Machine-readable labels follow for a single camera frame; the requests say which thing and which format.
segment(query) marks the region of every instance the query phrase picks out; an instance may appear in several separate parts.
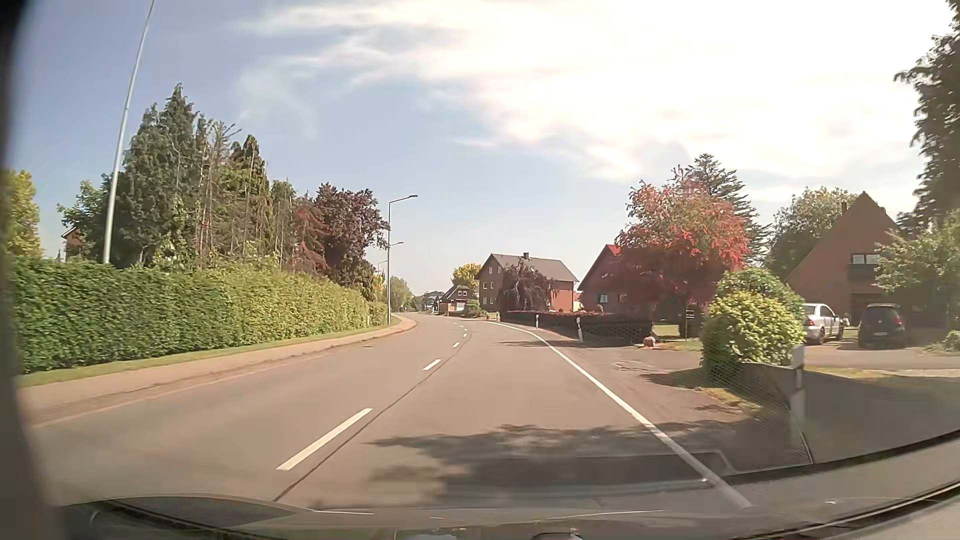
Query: black mesh fence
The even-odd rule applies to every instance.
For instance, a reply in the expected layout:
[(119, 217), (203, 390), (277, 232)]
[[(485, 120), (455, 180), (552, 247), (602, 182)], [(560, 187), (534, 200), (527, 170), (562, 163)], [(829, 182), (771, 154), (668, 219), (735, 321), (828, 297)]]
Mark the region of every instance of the black mesh fence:
[(549, 329), (586, 345), (614, 347), (642, 344), (654, 327), (649, 318), (629, 313), (507, 311), (500, 313), (500, 320)]

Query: green hedge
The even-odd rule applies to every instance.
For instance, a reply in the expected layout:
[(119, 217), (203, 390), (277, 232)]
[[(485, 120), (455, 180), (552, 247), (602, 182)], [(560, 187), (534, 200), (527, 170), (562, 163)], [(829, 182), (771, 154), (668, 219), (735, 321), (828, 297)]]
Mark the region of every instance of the green hedge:
[(790, 285), (780, 281), (769, 270), (746, 268), (736, 272), (727, 272), (717, 284), (716, 297), (722, 298), (734, 292), (755, 292), (777, 300), (800, 321), (800, 324), (806, 323), (804, 298), (790, 288)]
[(356, 291), (271, 268), (165, 273), (16, 258), (12, 269), (23, 373), (386, 322), (386, 306)]
[(710, 304), (701, 334), (703, 362), (712, 378), (724, 380), (740, 362), (781, 364), (803, 340), (804, 328), (780, 301), (733, 292)]

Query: lamp post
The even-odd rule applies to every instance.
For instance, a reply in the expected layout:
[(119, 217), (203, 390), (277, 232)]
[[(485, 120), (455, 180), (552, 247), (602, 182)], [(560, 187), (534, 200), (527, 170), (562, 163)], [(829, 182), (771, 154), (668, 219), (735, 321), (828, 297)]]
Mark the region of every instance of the lamp post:
[(107, 223), (104, 226), (104, 264), (110, 264), (110, 241), (113, 237), (113, 204), (117, 197), (117, 175), (120, 173), (120, 159), (123, 157), (123, 139), (127, 131), (127, 113), (130, 111), (130, 100), (133, 98), (133, 83), (136, 82), (136, 72), (140, 68), (140, 57), (143, 55), (143, 43), (147, 40), (147, 30), (150, 28), (150, 19), (154, 16), (154, 4), (151, 0), (150, 10), (147, 11), (147, 22), (143, 25), (143, 34), (140, 35), (140, 48), (136, 50), (136, 61), (133, 63), (133, 73), (130, 76), (130, 87), (127, 88), (127, 101), (123, 106), (123, 117), (120, 120), (120, 135), (117, 136), (117, 151), (113, 156), (113, 176), (110, 177), (110, 191), (107, 198)]
[(390, 307), (390, 248), (394, 245), (390, 243), (390, 229), (391, 226), (391, 205), (393, 203), (399, 203), (400, 201), (406, 201), (407, 199), (415, 199), (417, 195), (407, 195), (406, 197), (400, 197), (399, 199), (394, 199), (387, 203), (387, 324), (390, 324), (390, 317), (392, 316), (391, 307)]

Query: window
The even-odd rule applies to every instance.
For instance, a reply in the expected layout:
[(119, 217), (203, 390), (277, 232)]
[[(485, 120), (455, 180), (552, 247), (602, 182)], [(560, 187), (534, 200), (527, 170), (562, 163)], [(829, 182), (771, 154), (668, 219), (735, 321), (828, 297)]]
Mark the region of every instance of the window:
[(850, 264), (880, 264), (880, 254), (854, 253), (850, 256)]

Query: windshield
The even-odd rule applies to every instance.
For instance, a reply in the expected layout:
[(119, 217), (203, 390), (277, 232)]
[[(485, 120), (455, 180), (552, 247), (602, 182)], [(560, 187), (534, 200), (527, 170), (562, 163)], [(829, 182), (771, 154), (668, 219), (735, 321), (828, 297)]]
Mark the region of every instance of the windshield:
[(51, 504), (740, 537), (960, 480), (887, 460), (960, 430), (952, 4), (114, 4), (17, 37)]

